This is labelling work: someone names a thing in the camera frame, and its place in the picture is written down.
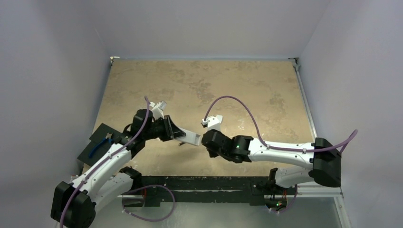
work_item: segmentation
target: enclosure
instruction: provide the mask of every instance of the enclosure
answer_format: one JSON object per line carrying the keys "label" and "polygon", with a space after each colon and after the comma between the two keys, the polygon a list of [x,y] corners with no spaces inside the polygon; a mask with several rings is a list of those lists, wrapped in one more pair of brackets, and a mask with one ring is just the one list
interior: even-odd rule
{"label": "enclosure", "polygon": [[[403,155],[403,2],[399,0],[1,0],[1,227],[55,227],[55,187],[101,123],[118,130],[150,101],[203,134],[206,109],[232,95],[265,140],[342,142],[341,188],[301,185],[279,216],[229,203],[178,203],[167,220],[122,213],[116,198],[91,227],[399,227]],[[257,133],[219,101],[228,136]],[[279,162],[235,164],[203,147],[148,142],[143,175],[268,176]],[[134,209],[157,218],[159,208]]]}

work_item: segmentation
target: blue cable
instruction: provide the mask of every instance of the blue cable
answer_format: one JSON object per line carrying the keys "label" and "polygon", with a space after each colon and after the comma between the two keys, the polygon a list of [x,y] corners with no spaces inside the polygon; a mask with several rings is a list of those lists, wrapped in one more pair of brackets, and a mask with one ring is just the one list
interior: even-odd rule
{"label": "blue cable", "polygon": [[113,143],[113,139],[107,139],[104,138],[100,143],[98,143],[92,150],[91,153],[89,153],[88,157],[92,158],[92,156],[94,155],[94,153],[99,149],[99,147],[102,146],[102,144],[104,144],[106,141],[108,140],[109,144]]}

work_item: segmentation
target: white wall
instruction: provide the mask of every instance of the white wall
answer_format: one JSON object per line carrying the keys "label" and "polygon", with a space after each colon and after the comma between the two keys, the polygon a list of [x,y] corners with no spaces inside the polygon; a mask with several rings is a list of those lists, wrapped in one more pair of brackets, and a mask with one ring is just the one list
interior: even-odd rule
{"label": "white wall", "polygon": [[111,55],[287,58],[308,43],[329,0],[90,0]]}
{"label": "white wall", "polygon": [[359,129],[342,163],[357,228],[403,224],[402,12],[401,0],[332,0],[300,58],[319,135]]}
{"label": "white wall", "polygon": [[51,227],[109,60],[79,0],[0,1],[0,227]]}

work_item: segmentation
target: tan work surface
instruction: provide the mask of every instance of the tan work surface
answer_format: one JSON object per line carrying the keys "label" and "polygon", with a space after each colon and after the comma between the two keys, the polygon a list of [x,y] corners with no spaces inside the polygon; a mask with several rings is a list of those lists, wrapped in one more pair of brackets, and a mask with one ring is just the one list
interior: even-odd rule
{"label": "tan work surface", "polygon": [[[265,140],[286,143],[312,141],[297,78],[287,61],[144,61],[113,63],[95,129],[105,123],[118,131],[132,122],[138,109],[164,100],[165,115],[184,129],[203,135],[201,120],[212,101],[222,95],[242,100]],[[224,116],[221,131],[228,137],[257,133],[246,110],[235,100],[222,99],[210,115]],[[150,140],[129,166],[143,175],[267,176],[287,164],[260,161],[235,164],[210,158],[204,146]]]}

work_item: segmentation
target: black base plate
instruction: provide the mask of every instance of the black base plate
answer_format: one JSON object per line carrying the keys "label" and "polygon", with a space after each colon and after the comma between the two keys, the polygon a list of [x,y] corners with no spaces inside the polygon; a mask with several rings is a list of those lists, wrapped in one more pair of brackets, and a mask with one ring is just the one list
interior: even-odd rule
{"label": "black base plate", "polygon": [[[173,177],[142,176],[144,186],[159,184],[166,186],[175,196],[176,202],[192,203],[248,203],[251,206],[266,205],[265,195],[280,192],[265,190],[263,186],[268,177]],[[287,194],[294,195],[294,188],[287,189]],[[161,202],[172,202],[172,197],[163,188],[148,188],[146,207],[158,207]]]}

